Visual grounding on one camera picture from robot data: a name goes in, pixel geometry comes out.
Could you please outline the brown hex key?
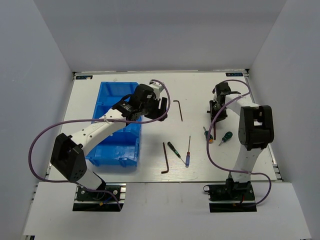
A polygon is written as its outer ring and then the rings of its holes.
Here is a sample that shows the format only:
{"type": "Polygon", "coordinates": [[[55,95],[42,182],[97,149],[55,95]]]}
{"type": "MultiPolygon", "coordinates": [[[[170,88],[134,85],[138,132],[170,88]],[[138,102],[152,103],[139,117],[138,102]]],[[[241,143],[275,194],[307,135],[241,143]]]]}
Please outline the brown hex key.
{"type": "Polygon", "coordinates": [[[173,102],[178,104],[180,120],[181,120],[181,122],[183,122],[183,114],[182,114],[182,109],[181,109],[181,103],[180,103],[179,100],[173,100],[173,102]]]}
{"type": "Polygon", "coordinates": [[[161,171],[161,174],[167,174],[170,170],[170,167],[169,167],[169,162],[168,162],[168,157],[167,157],[166,146],[165,146],[164,142],[162,143],[162,147],[163,147],[164,159],[165,159],[165,164],[166,164],[166,170],[161,171]]]}
{"type": "Polygon", "coordinates": [[[216,122],[214,122],[213,124],[213,140],[215,141],[217,138],[217,134],[216,134],[216,122]]]}

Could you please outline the brown hex key front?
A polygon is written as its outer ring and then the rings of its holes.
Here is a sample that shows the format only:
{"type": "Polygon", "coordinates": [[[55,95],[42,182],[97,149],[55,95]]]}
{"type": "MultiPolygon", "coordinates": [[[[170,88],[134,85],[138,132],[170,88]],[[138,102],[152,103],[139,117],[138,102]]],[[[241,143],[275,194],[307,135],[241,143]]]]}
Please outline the brown hex key front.
{"type": "Polygon", "coordinates": [[[168,162],[168,157],[167,157],[166,146],[165,146],[164,142],[162,143],[162,147],[163,147],[164,159],[165,159],[165,164],[166,164],[166,170],[161,171],[161,174],[167,174],[170,170],[170,167],[169,167],[169,162],[168,162]]]}

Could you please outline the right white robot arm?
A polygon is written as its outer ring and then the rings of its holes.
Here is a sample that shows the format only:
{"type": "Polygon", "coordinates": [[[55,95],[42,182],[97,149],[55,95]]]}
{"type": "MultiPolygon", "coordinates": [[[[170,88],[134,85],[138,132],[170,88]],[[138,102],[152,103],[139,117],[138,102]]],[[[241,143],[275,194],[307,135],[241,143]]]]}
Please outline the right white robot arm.
{"type": "Polygon", "coordinates": [[[210,101],[211,123],[227,117],[227,109],[239,116],[238,139],[240,150],[226,180],[226,195],[236,200],[251,185],[251,174],[262,151],[274,140],[272,108],[248,101],[238,91],[232,91],[228,81],[217,84],[210,101]]]}

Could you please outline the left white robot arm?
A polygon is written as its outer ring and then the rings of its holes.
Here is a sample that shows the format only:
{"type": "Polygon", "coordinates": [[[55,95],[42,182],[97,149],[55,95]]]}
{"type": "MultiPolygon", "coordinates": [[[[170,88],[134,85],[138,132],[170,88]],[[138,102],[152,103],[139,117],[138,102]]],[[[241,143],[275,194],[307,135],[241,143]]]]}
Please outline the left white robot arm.
{"type": "Polygon", "coordinates": [[[115,103],[103,116],[71,135],[59,134],[54,142],[50,163],[70,182],[88,189],[94,199],[105,196],[106,182],[88,169],[86,155],[99,143],[130,124],[139,124],[140,117],[147,123],[163,121],[167,117],[170,98],[160,97],[166,91],[164,83],[151,80],[139,84],[133,94],[115,103]]]}

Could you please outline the green stubby phillips screwdriver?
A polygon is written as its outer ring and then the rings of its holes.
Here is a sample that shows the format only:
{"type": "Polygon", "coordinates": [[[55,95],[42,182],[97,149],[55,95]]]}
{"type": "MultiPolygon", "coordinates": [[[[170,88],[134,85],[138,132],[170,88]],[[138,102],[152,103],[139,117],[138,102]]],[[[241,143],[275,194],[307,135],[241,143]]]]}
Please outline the green stubby phillips screwdriver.
{"type": "Polygon", "coordinates": [[[221,146],[223,143],[229,141],[233,136],[233,133],[231,131],[228,131],[224,134],[224,136],[221,139],[221,142],[219,143],[219,146],[221,146]]]}

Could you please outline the green orange stubby screwdriver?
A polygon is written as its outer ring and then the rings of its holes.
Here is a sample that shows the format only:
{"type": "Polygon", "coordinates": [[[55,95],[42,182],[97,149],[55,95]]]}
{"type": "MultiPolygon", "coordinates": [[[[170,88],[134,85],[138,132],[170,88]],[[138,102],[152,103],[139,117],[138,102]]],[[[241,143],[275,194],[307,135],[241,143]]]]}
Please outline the green orange stubby screwdriver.
{"type": "Polygon", "coordinates": [[[208,139],[208,142],[210,144],[213,143],[214,138],[213,138],[212,134],[205,127],[203,127],[203,130],[204,130],[205,137],[208,139]]]}

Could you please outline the black green precision screwdriver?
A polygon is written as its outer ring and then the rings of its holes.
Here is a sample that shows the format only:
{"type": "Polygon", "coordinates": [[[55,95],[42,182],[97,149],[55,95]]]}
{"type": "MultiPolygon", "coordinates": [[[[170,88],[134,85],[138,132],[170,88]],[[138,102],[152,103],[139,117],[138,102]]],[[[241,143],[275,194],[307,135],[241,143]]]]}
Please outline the black green precision screwdriver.
{"type": "Polygon", "coordinates": [[[176,150],[176,148],[173,146],[173,144],[170,141],[167,142],[167,145],[178,158],[181,158],[181,155],[179,154],[179,152],[176,150]]]}

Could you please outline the right table logo sticker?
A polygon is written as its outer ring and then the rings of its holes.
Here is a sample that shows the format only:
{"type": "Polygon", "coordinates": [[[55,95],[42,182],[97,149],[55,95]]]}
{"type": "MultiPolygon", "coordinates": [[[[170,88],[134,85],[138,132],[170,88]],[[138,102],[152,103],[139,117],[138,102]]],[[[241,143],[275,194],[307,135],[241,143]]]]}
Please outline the right table logo sticker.
{"type": "Polygon", "coordinates": [[[244,76],[242,72],[226,72],[225,75],[227,77],[243,77],[244,76]]]}

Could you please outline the table logo sticker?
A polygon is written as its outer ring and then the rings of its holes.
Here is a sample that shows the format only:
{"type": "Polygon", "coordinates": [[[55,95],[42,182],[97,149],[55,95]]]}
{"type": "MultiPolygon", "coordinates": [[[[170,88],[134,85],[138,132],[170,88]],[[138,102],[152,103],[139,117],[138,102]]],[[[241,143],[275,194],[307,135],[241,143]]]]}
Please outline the table logo sticker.
{"type": "Polygon", "coordinates": [[[242,72],[226,72],[225,75],[227,77],[243,77],[244,76],[242,72]]]}
{"type": "Polygon", "coordinates": [[[91,80],[92,78],[92,75],[77,75],[75,77],[76,80],[91,80]]]}

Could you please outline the left table logo sticker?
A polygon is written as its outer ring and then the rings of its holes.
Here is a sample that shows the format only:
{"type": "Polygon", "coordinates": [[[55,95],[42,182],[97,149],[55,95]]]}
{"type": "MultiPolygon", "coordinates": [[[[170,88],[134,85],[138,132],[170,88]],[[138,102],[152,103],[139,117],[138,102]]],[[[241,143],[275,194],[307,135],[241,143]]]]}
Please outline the left table logo sticker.
{"type": "Polygon", "coordinates": [[[75,77],[76,80],[91,80],[92,78],[92,75],[77,75],[75,77]]]}

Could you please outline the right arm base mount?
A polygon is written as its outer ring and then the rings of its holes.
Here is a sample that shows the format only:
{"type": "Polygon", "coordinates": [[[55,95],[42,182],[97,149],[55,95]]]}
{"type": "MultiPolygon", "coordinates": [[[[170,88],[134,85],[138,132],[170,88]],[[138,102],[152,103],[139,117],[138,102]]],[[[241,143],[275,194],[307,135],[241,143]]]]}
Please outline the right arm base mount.
{"type": "Polygon", "coordinates": [[[251,182],[236,183],[227,179],[224,184],[207,184],[203,191],[209,196],[211,213],[256,212],[256,198],[251,182]]]}

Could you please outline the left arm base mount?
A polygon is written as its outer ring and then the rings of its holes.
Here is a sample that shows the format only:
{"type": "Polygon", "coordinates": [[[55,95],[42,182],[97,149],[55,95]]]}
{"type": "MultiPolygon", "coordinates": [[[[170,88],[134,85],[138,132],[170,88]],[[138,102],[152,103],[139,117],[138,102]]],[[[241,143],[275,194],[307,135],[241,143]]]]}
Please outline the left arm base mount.
{"type": "MultiPolygon", "coordinates": [[[[109,183],[105,190],[111,192],[122,208],[126,197],[125,183],[109,183]]],[[[105,192],[91,192],[78,186],[75,192],[73,212],[120,212],[114,197],[105,192]]]]}

